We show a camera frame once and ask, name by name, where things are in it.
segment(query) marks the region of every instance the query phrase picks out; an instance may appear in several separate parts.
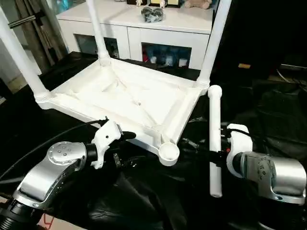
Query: white pipe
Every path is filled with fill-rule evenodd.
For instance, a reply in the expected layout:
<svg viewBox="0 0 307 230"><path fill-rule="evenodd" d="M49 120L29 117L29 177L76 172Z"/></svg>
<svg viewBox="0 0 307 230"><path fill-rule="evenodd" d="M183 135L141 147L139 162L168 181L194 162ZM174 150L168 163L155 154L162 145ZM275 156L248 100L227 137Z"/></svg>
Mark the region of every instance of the white pipe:
<svg viewBox="0 0 307 230"><path fill-rule="evenodd" d="M51 96L49 90L47 90L42 81L39 79L33 69L33 64L25 53L18 38L13 30L8 26L8 20L0 7L0 38L5 47L9 51L18 69L24 76L25 80L29 84L34 93L34 97L37 102L44 101Z"/></svg>
<svg viewBox="0 0 307 230"><path fill-rule="evenodd" d="M101 30L101 25L99 22L99 18L95 9L94 0L86 0L88 10L91 16L91 21L94 28L94 34L95 34L95 40L97 43L98 48L98 58L100 61L100 64L102 66L109 66L111 64L110 62L110 55L106 49L106 44L104 41L104 37Z"/></svg>
<svg viewBox="0 0 307 230"><path fill-rule="evenodd" d="M208 90L210 99L209 148L210 151L221 151L221 96L222 89L213 85ZM222 196L222 171L216 164L210 162L210 195Z"/></svg>
<svg viewBox="0 0 307 230"><path fill-rule="evenodd" d="M215 61L216 53L220 45L224 26L228 16L231 0L220 0L213 28L210 34L201 73L196 80L196 86L203 88L202 95L207 93L210 85L210 75Z"/></svg>

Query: black cloth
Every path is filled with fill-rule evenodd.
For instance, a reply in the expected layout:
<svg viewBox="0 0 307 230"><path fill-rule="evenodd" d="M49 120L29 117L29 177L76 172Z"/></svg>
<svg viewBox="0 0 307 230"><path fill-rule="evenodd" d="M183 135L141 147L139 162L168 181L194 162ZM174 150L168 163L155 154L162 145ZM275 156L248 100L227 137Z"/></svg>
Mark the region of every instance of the black cloth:
<svg viewBox="0 0 307 230"><path fill-rule="evenodd" d="M93 56L71 53L41 79L52 90L93 61ZM199 74L197 70L147 67L192 80ZM224 123L246 125L250 133L266 137L307 168L305 91L295 84L267 80L240 85L213 77L213 82L223 89ZM102 169L91 167L75 174L73 183L67 183L48 213L86 229L255 229L259 215L255 187L233 177L224 167L223 197L209 195L208 119L209 100L202 96L178 142L176 165L165 167L152 153L123 143L120 149L106 153ZM38 144L80 123L56 110L40 109L30 89L24 87L0 106L0 172ZM94 127L84 127L58 141L89 142L95 131ZM46 150L27 158L9 177L26 174ZM254 150L279 155L262 142L255 141ZM115 166L114 152L121 159L121 168ZM9 194L15 188L1 185L0 192Z"/></svg>
<svg viewBox="0 0 307 230"><path fill-rule="evenodd" d="M4 81L0 78L0 96L4 97L5 99L9 99L12 97L13 93L7 87L7 85L4 83Z"/></svg>

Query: stuffed toy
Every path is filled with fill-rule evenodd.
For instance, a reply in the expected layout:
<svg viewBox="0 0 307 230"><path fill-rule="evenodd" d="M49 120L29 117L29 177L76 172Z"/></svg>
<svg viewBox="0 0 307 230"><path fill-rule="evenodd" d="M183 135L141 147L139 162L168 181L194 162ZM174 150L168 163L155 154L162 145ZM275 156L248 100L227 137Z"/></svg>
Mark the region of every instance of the stuffed toy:
<svg viewBox="0 0 307 230"><path fill-rule="evenodd" d="M184 3L184 6L186 8L200 7L203 9L207 9L209 8L211 3L212 3L212 0L186 0L186 2Z"/></svg>

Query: cable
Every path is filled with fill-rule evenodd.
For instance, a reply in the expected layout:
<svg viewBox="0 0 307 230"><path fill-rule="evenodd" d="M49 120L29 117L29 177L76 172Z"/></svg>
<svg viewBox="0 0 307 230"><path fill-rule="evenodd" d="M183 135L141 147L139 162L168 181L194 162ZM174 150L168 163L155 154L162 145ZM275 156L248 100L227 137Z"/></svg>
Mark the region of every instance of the cable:
<svg viewBox="0 0 307 230"><path fill-rule="evenodd" d="M16 182L21 182L23 179L24 179L24 176L20 176L20 177L11 178L11 179L8 179L8 180L0 181L0 184L13 184L13 183L16 183Z"/></svg>
<svg viewBox="0 0 307 230"><path fill-rule="evenodd" d="M242 134L245 134L253 139L260 139L264 145L266 145L267 147L279 152L282 156L284 157L290 157L287 153L283 152L282 150L280 150L279 148L275 147L274 145L272 145L271 143L269 143L266 139L264 138L260 138L260 137L257 137L256 135L253 135L253 134L250 134L250 133L247 133L243 130L240 130L240 129L235 129L235 128L228 128L227 131L229 132L238 132L238 133L242 133Z"/></svg>
<svg viewBox="0 0 307 230"><path fill-rule="evenodd" d="M57 138L59 138L60 136L66 134L66 133L69 133L75 129L78 129L78 128L81 128L83 126L88 126L88 125L91 125L91 124L100 124L101 126L103 126L106 122L108 121L108 118L106 117L105 120L96 120L96 121L90 121L90 122L86 122L84 124L81 124L81 125L78 125L78 126L75 126L75 127L72 127L70 129L67 129L66 131L63 131L59 134L57 134L56 136L52 137L51 139L45 141L44 143L40 144L39 146L37 146L36 148L32 149L30 152L28 152L27 154L25 154L23 157L21 157L18 161L16 161L10 168L8 168L1 176L0 176L0 181L1 179L6 175L8 174L19 162L21 162L23 159L25 159L26 157L28 157L29 155L31 155L33 152L37 151L38 149L44 147L45 145L48 145L50 144L52 141L56 140Z"/></svg>
<svg viewBox="0 0 307 230"><path fill-rule="evenodd" d="M277 71L278 75L279 75L284 81L286 81L287 83L290 83L290 81L288 81L288 80L279 72L278 69L276 69L276 71Z"/></svg>

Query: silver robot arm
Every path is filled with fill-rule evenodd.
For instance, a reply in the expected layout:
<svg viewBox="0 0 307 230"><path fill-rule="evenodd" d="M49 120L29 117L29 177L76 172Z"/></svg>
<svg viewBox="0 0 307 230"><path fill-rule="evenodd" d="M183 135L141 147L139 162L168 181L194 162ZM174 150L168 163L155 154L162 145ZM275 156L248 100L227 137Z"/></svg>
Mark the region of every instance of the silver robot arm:
<svg viewBox="0 0 307 230"><path fill-rule="evenodd" d="M230 124L227 129L248 132L246 126ZM274 157L252 151L252 140L232 131L228 142L231 150L227 167L236 177L254 181L261 197L303 205L306 198L306 171L302 164L290 158Z"/></svg>
<svg viewBox="0 0 307 230"><path fill-rule="evenodd" d="M87 164L101 168L109 145L122 135L115 122L107 121L96 132L91 144L63 141L52 145L45 158L19 184L13 198L29 207L48 208L73 172L82 170Z"/></svg>

